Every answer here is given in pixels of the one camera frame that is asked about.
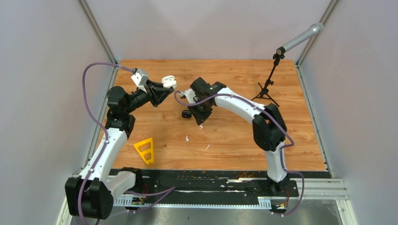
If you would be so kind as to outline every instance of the white backdrop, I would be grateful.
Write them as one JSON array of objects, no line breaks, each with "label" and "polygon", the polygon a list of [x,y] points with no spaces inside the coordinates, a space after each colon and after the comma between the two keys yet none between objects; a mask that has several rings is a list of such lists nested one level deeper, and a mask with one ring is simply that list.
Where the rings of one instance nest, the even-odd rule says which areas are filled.
[{"label": "white backdrop", "polygon": [[398,2],[340,1],[302,66],[360,225],[398,224]]},{"label": "white backdrop", "polygon": [[[330,0],[88,0],[117,60],[271,59]],[[297,60],[305,43],[286,53]]]},{"label": "white backdrop", "polygon": [[[1,1],[0,34],[1,224],[53,225],[94,132],[82,72],[107,58],[76,0]],[[89,71],[94,115],[110,73]]]}]

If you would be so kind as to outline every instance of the microphone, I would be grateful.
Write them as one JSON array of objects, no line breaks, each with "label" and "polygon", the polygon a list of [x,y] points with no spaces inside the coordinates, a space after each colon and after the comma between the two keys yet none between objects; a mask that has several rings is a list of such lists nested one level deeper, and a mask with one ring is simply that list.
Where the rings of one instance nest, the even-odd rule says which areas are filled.
[{"label": "microphone", "polygon": [[313,24],[306,31],[304,31],[297,37],[293,38],[291,41],[284,44],[282,47],[278,48],[276,53],[278,55],[283,55],[284,53],[288,52],[290,49],[303,43],[305,40],[311,38],[312,36],[319,34],[320,32],[322,32],[322,30],[323,30],[322,23],[319,22],[319,23]]}]

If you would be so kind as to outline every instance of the yellow plastic piece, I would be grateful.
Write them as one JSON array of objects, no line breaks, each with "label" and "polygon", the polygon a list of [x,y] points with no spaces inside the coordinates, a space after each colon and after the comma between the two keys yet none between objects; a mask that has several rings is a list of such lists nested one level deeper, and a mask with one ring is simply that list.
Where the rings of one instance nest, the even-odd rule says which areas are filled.
[{"label": "yellow plastic piece", "polygon": [[[144,151],[140,151],[140,150],[139,150],[139,147],[141,147],[141,146],[143,146],[143,145],[145,145],[145,144],[148,144],[148,143],[151,144],[151,146],[150,146],[148,149],[146,149],[146,150],[144,150]],[[139,154],[139,155],[141,156],[141,158],[144,160],[145,164],[149,165],[149,164],[151,164],[151,163],[154,162],[154,157],[153,157],[153,139],[152,139],[151,137],[148,138],[148,139],[145,139],[145,140],[143,140],[143,141],[140,141],[140,142],[138,142],[138,143],[135,143],[135,144],[134,144],[134,148],[137,150],[138,154]],[[147,160],[147,159],[145,158],[145,155],[146,155],[146,154],[151,154],[151,158]]]}]

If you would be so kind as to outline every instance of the wooden floor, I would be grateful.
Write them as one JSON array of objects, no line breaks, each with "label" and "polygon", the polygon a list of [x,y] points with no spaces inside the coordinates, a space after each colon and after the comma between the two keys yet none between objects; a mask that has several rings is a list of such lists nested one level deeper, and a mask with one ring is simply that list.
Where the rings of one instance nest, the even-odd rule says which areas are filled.
[{"label": "wooden floor", "polygon": [[[213,84],[224,83],[248,99],[257,95],[257,82],[264,83],[273,66],[272,60],[123,60],[122,65],[142,68],[149,79],[160,82],[174,75],[177,90],[184,91],[198,77]],[[119,70],[115,86],[135,91],[131,73]],[[302,171],[324,171],[325,166],[317,143],[297,72],[292,60],[282,60],[275,70],[270,95],[281,105],[280,111],[296,145],[285,150],[287,168]],[[256,99],[262,104],[269,100]],[[184,119],[179,105],[170,95],[157,108],[150,103],[133,112],[136,118],[130,139],[120,151],[114,168],[124,166],[156,169],[266,170],[267,161],[253,140],[252,126],[243,118],[223,108],[203,124],[194,118]],[[154,163],[146,165],[133,144],[152,137]]]}]

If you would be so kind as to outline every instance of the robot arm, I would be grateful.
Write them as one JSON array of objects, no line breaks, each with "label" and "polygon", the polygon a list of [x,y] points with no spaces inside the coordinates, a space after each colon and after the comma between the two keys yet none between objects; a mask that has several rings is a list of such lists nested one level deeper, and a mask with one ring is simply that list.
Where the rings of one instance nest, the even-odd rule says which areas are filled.
[{"label": "robot arm", "polygon": [[[229,94],[244,98],[222,83],[216,82],[210,85],[201,77],[195,80],[190,87],[190,89],[182,93],[182,98],[187,98],[188,102],[191,104],[216,94]],[[285,136],[266,115],[256,110],[256,107],[268,112],[286,131],[285,122],[276,105],[263,105],[248,99],[246,100],[253,104],[254,107],[238,98],[216,96],[200,105],[189,106],[188,110],[193,114],[198,125],[202,124],[210,116],[213,110],[212,106],[214,105],[226,108],[251,123],[253,126],[254,141],[265,151],[268,163],[268,177],[273,181],[273,186],[277,190],[281,190],[289,181],[287,172],[283,169],[281,164],[281,160],[284,162],[284,153],[280,154],[281,147],[284,145]]]},{"label": "robot arm", "polygon": [[[69,178],[65,183],[65,192],[68,201],[69,213],[78,216],[77,197],[83,178],[89,171],[91,174],[84,186],[82,196],[82,210],[85,217],[106,219],[110,215],[114,203],[126,190],[142,187],[142,175],[139,169],[123,168],[110,181],[107,180],[112,164],[123,145],[127,142],[134,127],[135,118],[130,113],[147,102],[157,107],[174,88],[176,81],[174,76],[167,76],[162,83],[148,80],[144,70],[137,69],[131,77],[137,85],[137,90],[128,94],[122,87],[115,86],[108,90],[107,121],[105,128],[108,133],[108,141],[105,134],[96,149],[88,165],[80,172],[78,178]],[[100,149],[107,145],[100,155]]]}]

